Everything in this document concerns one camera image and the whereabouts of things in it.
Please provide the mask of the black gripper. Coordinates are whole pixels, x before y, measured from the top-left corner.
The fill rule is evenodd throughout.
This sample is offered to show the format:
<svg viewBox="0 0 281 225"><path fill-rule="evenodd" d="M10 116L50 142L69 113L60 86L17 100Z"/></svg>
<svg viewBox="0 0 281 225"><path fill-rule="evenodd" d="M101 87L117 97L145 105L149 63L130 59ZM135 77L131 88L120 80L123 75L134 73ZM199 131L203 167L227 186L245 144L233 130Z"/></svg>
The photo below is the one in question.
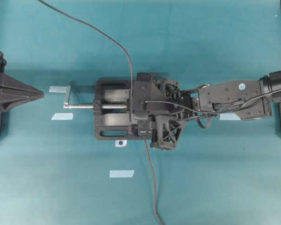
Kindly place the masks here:
<svg viewBox="0 0 281 225"><path fill-rule="evenodd" d="M192 116L190 98L180 90L180 83L169 78L133 83L132 116L137 122L152 122L151 148L173 150Z"/></svg>

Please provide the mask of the black active robot arm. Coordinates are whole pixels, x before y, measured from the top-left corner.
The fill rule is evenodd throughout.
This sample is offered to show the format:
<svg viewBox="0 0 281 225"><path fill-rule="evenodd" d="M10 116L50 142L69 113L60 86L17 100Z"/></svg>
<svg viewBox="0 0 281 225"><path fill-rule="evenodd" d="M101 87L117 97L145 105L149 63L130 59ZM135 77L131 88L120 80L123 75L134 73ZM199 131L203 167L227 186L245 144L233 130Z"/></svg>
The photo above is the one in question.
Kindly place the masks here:
<svg viewBox="0 0 281 225"><path fill-rule="evenodd" d="M259 80L203 84L188 90L176 81L139 73L130 103L138 136L149 138L152 148L172 150L188 121L206 129L222 113L234 113L242 120L271 116L272 104L281 105L281 71Z"/></svg>

